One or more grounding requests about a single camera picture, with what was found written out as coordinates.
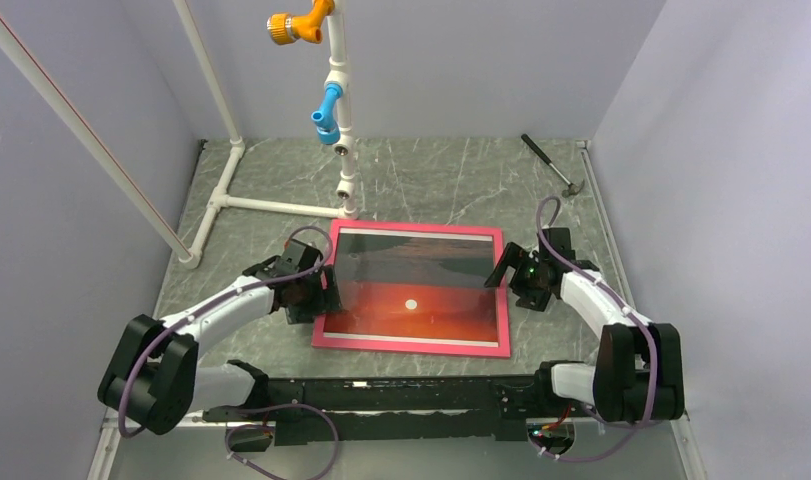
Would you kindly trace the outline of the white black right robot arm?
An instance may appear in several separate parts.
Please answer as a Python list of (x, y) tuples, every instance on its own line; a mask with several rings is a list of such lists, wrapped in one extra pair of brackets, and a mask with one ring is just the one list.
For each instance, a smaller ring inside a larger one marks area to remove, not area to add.
[(485, 287), (507, 284), (516, 306), (543, 312), (552, 300), (572, 308), (599, 340), (594, 364), (546, 361), (535, 373), (532, 401), (555, 415), (584, 404), (606, 422), (676, 420), (685, 412), (681, 338), (669, 323), (638, 313), (605, 281), (598, 266), (579, 259), (568, 229), (543, 228), (538, 248), (507, 243)]

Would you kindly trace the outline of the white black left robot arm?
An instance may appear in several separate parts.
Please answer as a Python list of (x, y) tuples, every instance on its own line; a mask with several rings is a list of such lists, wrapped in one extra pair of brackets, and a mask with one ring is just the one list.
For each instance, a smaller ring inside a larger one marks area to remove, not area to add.
[(166, 434), (188, 413), (211, 408), (260, 417), (272, 402), (263, 370), (241, 360), (203, 367), (200, 360), (240, 328), (280, 310), (291, 324), (338, 311), (332, 252), (290, 238), (282, 254), (248, 267), (194, 306), (130, 320), (97, 389), (98, 401), (117, 412), (120, 434)]

